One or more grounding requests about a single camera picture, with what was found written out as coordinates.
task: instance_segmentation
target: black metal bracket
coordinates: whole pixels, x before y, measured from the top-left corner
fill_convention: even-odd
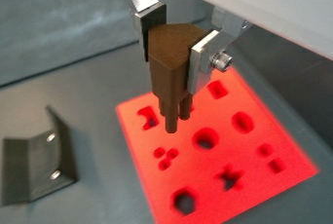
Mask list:
[[[53,128],[29,139],[4,138],[1,204],[28,203],[76,182],[71,130],[47,106]]]

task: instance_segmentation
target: metal bracket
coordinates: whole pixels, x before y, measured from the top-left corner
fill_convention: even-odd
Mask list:
[[[67,124],[52,108],[53,128],[29,138],[5,138],[1,204],[28,203],[76,182]]]
[[[250,27],[243,19],[218,7],[214,7],[213,24],[218,30],[211,30],[191,48],[187,80],[190,94],[195,94],[210,81],[214,68],[221,72],[227,70],[233,57],[225,50]]]
[[[139,33],[139,43],[144,60],[148,61],[148,30],[167,23],[167,6],[159,0],[128,0],[134,27]]]

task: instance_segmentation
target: brown wooden block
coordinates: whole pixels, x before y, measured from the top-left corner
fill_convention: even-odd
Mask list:
[[[193,95],[187,92],[190,49],[206,31],[193,24],[163,24],[150,30],[152,93],[166,116],[166,131],[177,132],[177,119],[189,119]]]

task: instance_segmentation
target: screw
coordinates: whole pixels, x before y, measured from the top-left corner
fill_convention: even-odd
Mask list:
[[[51,174],[51,179],[55,180],[55,179],[59,177],[60,174],[62,174],[60,171],[56,170],[56,171]]]
[[[47,141],[51,142],[55,139],[56,135],[52,133],[48,137],[47,137]]]
[[[219,51],[211,57],[211,66],[219,72],[225,72],[227,70],[227,68],[230,67],[231,62],[233,62],[233,57],[230,55],[227,55],[225,53],[225,51]]]
[[[243,23],[242,23],[242,28],[245,29],[249,25],[249,22],[245,20]]]

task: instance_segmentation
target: hole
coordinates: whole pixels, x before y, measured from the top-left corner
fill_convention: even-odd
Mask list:
[[[147,106],[138,111],[138,115],[146,117],[146,124],[143,125],[142,129],[146,131],[155,127],[159,124],[159,120],[154,113],[152,107]]]
[[[273,147],[270,144],[265,143],[258,147],[258,153],[263,157],[269,157],[273,153]]]
[[[152,155],[154,155],[155,158],[160,158],[162,155],[163,155],[164,153],[166,153],[164,148],[163,148],[163,147],[159,147],[159,148],[154,151]]]
[[[195,132],[193,141],[197,147],[211,150],[218,143],[218,134],[211,128],[203,128]]]
[[[163,159],[163,160],[159,162],[159,169],[160,169],[162,171],[164,171],[170,166],[171,166],[171,161],[170,161],[170,159]]]
[[[178,152],[177,149],[170,149],[170,150],[166,152],[166,156],[167,156],[170,159],[174,159],[178,155],[179,155],[179,152]]]
[[[242,185],[239,183],[239,179],[243,175],[242,170],[234,170],[231,166],[226,166],[223,173],[219,174],[217,177],[223,182],[223,190],[229,191],[230,189],[242,189]]]
[[[183,215],[195,211],[195,198],[187,190],[181,190],[174,194],[173,206]]]
[[[231,118],[231,124],[235,130],[246,134],[254,130],[254,121],[245,112],[237,112]]]
[[[222,98],[222,97],[225,97],[227,95],[227,90],[223,87],[223,85],[219,82],[219,80],[211,82],[207,85],[207,88],[209,88],[209,90],[211,92],[211,95],[213,95],[214,99],[219,99],[219,98]]]
[[[286,169],[285,163],[282,162],[279,158],[275,158],[274,160],[271,160],[267,163],[267,166],[270,167],[270,170],[273,173],[279,173]]]

